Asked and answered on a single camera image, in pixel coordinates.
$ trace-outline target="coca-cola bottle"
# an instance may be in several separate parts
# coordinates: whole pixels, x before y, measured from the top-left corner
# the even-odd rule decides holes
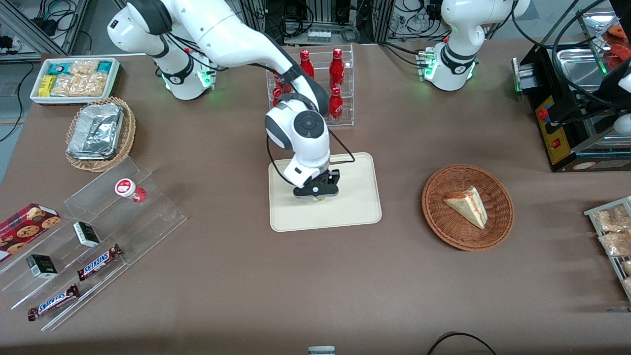
[[[342,62],[342,50],[340,48],[333,49],[333,60],[329,67],[329,87],[331,90],[335,85],[342,86],[344,83],[344,62]]]
[[[282,80],[280,80],[280,76],[274,74],[274,82],[276,83],[277,88],[281,88],[283,92],[290,93],[292,92],[292,86],[287,84],[283,84]]]
[[[331,89],[331,98],[329,99],[329,122],[331,124],[339,124],[342,121],[342,106],[344,106],[344,100],[340,96],[339,86]]]
[[[303,49],[302,51],[300,51],[300,67],[312,79],[316,77],[316,73],[314,71],[314,65],[313,63],[311,63],[311,59],[309,59],[309,51],[306,49]]]
[[[274,90],[272,90],[272,96],[274,97],[274,100],[272,101],[272,106],[278,105],[278,98],[280,97],[280,95],[283,95],[283,89],[276,87],[274,88]]]

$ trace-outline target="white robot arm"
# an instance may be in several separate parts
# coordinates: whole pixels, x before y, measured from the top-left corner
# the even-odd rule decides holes
[[[284,175],[297,186],[296,197],[337,195],[339,171],[329,171],[329,131],[323,119],[328,112],[326,92],[266,34],[244,25],[223,0],[128,0],[108,33],[121,49],[152,56],[176,97],[193,99],[204,90],[191,56],[168,35],[178,24],[214,63],[228,68],[264,64],[291,83],[296,92],[281,96],[265,116],[270,139],[295,153]]]
[[[528,9],[530,0],[444,0],[440,13],[451,26],[447,43],[429,47],[425,80],[445,91],[464,86],[476,55],[485,41],[481,25],[504,21],[513,11],[515,18]]]

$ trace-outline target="brown wicker basket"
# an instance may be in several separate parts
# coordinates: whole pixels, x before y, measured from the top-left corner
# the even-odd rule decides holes
[[[487,210],[488,221],[479,229],[448,206],[443,198],[475,186]],[[429,178],[423,188],[423,214],[432,230],[456,248],[481,251],[496,247],[509,235],[515,219],[512,200],[502,183],[473,165],[450,165]]]
[[[129,152],[131,151],[131,146],[134,144],[134,135],[136,134],[136,118],[134,117],[134,113],[131,112],[131,110],[129,109],[129,106],[123,100],[118,99],[117,97],[108,97],[107,99],[97,100],[94,102],[90,102],[88,105],[105,104],[117,104],[125,110],[125,117],[123,118],[123,127],[121,129],[121,138],[119,140],[118,152],[112,160],[78,160],[66,154],[66,158],[68,159],[68,161],[70,161],[70,164],[78,169],[89,170],[91,172],[106,171],[107,169],[122,162],[122,160],[129,155]],[[70,124],[70,129],[66,134],[66,144],[70,144],[70,138],[72,138],[73,136],[74,126],[77,123],[78,117],[79,112],[74,115],[73,122]]]

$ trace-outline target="cookie box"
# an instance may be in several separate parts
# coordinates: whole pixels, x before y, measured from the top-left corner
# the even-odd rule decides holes
[[[17,253],[60,221],[55,210],[31,203],[0,222],[0,262]]]
[[[105,90],[103,90],[103,94],[101,96],[75,96],[75,97],[54,97],[54,96],[40,96],[39,88],[42,85],[42,81],[45,80],[45,77],[50,73],[50,66],[53,64],[63,64],[68,62],[73,62],[76,60],[90,60],[90,61],[101,61],[101,62],[111,62],[112,65],[109,68],[107,73],[107,81],[105,82]],[[37,79],[35,80],[35,84],[33,85],[33,90],[31,90],[31,100],[34,103],[40,105],[80,105],[85,104],[87,102],[93,102],[99,99],[106,99],[110,97],[112,90],[114,89],[114,84],[116,82],[116,78],[118,75],[120,64],[118,60],[114,57],[63,57],[63,58],[51,58],[46,59],[42,63],[42,67],[37,75]]]

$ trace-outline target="small black box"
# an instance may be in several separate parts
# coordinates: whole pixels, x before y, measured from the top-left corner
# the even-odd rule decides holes
[[[33,276],[40,279],[52,279],[57,275],[55,265],[52,264],[49,256],[31,254],[27,258],[27,264]]]
[[[74,233],[79,238],[79,243],[89,247],[94,248],[98,246],[100,241],[98,240],[98,236],[94,231],[94,228],[90,224],[84,222],[77,222],[73,225]]]

